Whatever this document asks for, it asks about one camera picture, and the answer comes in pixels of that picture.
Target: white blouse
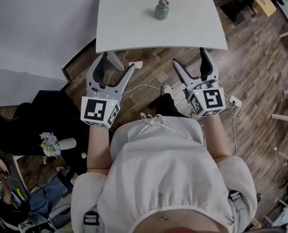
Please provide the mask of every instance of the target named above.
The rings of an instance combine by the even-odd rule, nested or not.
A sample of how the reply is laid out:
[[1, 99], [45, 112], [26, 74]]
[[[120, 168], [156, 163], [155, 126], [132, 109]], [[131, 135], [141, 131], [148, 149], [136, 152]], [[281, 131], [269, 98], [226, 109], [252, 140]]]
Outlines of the white blouse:
[[238, 157], [216, 164], [193, 119], [165, 116], [128, 123], [116, 131], [111, 154], [114, 162], [108, 176], [87, 173], [75, 182], [75, 233], [83, 231], [84, 215], [95, 206], [105, 233], [132, 233], [160, 205], [163, 211], [197, 211], [232, 233], [229, 190], [242, 194], [250, 220], [255, 215], [256, 192], [248, 167]]

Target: green bottle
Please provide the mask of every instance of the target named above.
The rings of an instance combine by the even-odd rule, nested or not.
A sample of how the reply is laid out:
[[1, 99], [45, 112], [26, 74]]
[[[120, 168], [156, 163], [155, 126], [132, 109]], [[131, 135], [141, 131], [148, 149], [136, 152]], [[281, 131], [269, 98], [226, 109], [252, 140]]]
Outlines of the green bottle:
[[160, 0], [157, 6], [155, 7], [154, 16], [158, 20], [164, 20], [167, 18], [169, 13], [169, 1]]

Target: shoe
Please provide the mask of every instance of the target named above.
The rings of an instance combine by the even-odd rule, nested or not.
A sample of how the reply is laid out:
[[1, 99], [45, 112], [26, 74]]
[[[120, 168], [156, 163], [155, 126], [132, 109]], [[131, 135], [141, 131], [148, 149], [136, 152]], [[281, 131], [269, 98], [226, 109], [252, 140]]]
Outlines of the shoe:
[[164, 96], [164, 94], [167, 93], [172, 97], [172, 88], [168, 84], [165, 84], [161, 87], [161, 96]]

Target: vase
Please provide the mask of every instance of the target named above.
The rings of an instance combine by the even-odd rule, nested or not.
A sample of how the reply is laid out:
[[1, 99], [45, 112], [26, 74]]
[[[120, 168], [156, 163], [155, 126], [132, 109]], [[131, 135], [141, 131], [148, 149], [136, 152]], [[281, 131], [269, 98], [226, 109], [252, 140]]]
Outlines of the vase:
[[67, 138], [64, 140], [58, 141], [58, 145], [60, 145], [60, 150], [68, 150], [76, 147], [77, 142], [74, 138]]

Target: metal lid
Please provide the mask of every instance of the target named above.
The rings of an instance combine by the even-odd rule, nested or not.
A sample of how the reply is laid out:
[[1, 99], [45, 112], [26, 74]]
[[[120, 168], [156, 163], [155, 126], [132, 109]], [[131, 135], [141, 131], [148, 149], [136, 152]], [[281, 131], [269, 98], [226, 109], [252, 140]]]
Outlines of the metal lid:
[[158, 7], [160, 9], [167, 9], [169, 7], [169, 1], [168, 0], [159, 0]]

